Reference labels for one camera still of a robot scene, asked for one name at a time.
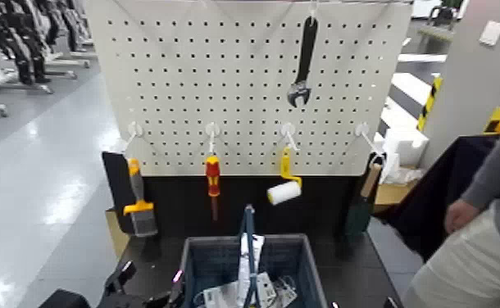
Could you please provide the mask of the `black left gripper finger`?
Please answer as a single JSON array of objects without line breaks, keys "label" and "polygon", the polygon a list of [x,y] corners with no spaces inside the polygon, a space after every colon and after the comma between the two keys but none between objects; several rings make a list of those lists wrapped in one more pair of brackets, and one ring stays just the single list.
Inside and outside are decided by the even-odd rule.
[{"label": "black left gripper finger", "polygon": [[179,269],[172,279],[172,288],[167,302],[168,308],[180,308],[184,303],[184,271]]},{"label": "black left gripper finger", "polygon": [[128,260],[121,267],[116,269],[105,281],[103,296],[109,297],[112,294],[125,294],[125,284],[134,277],[137,272],[133,261]]}]

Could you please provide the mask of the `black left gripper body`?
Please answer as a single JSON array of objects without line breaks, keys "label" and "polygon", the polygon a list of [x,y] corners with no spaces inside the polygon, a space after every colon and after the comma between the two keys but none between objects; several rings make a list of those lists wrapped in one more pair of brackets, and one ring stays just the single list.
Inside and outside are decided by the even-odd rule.
[{"label": "black left gripper body", "polygon": [[102,298],[102,308],[162,308],[168,305],[170,292],[153,297],[141,297],[124,293],[112,293]]}]

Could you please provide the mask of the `bystander bare hand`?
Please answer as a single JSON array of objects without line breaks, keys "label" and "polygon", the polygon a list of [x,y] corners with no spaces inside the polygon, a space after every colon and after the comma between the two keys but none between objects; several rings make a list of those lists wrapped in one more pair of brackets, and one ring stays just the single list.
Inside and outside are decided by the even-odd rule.
[{"label": "bystander bare hand", "polygon": [[456,232],[470,223],[480,210],[471,204],[459,199],[447,208],[444,219],[444,228],[447,234]]}]

